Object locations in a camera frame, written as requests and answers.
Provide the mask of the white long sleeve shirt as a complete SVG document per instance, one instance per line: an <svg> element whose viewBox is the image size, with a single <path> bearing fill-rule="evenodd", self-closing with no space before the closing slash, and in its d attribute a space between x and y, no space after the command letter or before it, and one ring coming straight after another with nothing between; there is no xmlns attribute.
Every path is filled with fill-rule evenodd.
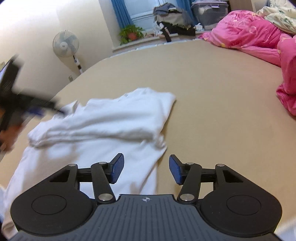
<svg viewBox="0 0 296 241"><path fill-rule="evenodd" d="M175 100L169 92L138 88L116 99L74 101L64 106L65 115L40 122L28 133L29 144L4 193L3 235L17 232L12 202L68 164L88 168L121 153L125 165L114 194L156 193L157 162L167 148L162 130Z"/></svg>

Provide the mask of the pile of dark clothes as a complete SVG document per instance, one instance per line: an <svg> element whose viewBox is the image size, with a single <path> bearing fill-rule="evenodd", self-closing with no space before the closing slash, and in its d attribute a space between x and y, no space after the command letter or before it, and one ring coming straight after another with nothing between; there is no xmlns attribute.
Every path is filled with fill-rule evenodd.
<svg viewBox="0 0 296 241"><path fill-rule="evenodd" d="M171 35L195 36L195 25L188 14L182 8L171 3L156 6L153 9L153 32L156 36L163 36L167 42L171 42Z"/></svg>

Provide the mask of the beige bed mat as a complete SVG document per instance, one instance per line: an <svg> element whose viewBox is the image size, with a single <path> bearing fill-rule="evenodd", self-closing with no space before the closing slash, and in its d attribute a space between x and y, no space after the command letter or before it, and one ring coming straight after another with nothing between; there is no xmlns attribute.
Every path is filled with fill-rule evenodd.
<svg viewBox="0 0 296 241"><path fill-rule="evenodd" d="M295 118L276 97L279 67L203 40L160 45L104 59L62 89L62 104L117 98L139 87L171 92L176 102L163 129L168 146L131 194L177 194L169 156L204 168L226 164L281 203L280 229L295 221Z"/></svg>

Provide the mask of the white standing fan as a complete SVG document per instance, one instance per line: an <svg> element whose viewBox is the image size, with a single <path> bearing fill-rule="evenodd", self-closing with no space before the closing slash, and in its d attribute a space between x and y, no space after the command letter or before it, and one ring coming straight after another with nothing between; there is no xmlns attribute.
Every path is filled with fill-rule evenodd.
<svg viewBox="0 0 296 241"><path fill-rule="evenodd" d="M60 58L72 57L80 74L83 73L81 64L78 58L76 57L76 53L79 49L79 40L74 33L68 30L59 32L53 39L52 46L53 46L53 51L57 57L60 57Z"/></svg>

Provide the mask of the potted green plant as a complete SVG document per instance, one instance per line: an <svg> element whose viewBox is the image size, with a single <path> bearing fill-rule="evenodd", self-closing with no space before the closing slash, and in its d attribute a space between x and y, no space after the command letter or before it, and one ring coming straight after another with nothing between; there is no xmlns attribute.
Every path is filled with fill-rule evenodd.
<svg viewBox="0 0 296 241"><path fill-rule="evenodd" d="M119 33L120 44L125 45L129 42L142 39L144 37L144 29L136 25L127 25L125 28L121 29Z"/></svg>

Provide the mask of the blue curtain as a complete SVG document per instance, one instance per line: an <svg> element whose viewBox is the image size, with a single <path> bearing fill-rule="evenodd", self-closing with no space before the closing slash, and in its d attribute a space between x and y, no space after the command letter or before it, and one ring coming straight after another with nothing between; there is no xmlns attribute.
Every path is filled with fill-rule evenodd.
<svg viewBox="0 0 296 241"><path fill-rule="evenodd" d="M111 0L119 27L121 29L133 25L124 0Z"/></svg>

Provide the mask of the pink floral quilt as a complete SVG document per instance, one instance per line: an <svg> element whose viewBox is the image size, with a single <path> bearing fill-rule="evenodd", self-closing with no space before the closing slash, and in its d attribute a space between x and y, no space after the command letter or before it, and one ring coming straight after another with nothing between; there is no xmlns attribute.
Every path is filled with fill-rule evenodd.
<svg viewBox="0 0 296 241"><path fill-rule="evenodd" d="M276 96L295 116L295 36L252 11L237 10L230 12L215 28L199 38L280 67L283 81L276 90Z"/></svg>

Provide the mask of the grey plastic storage box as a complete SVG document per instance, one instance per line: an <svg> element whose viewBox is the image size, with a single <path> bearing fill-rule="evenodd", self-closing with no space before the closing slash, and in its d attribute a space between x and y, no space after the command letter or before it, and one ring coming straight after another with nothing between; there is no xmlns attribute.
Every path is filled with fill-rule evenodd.
<svg viewBox="0 0 296 241"><path fill-rule="evenodd" d="M229 13L227 1L194 1L191 10L203 29L212 30Z"/></svg>

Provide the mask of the white floral quilt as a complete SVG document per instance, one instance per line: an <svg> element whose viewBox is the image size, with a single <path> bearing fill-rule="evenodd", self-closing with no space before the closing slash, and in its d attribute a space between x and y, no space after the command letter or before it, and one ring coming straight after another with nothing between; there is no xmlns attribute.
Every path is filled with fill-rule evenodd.
<svg viewBox="0 0 296 241"><path fill-rule="evenodd" d="M280 30L295 35L295 7L264 6L257 14Z"/></svg>

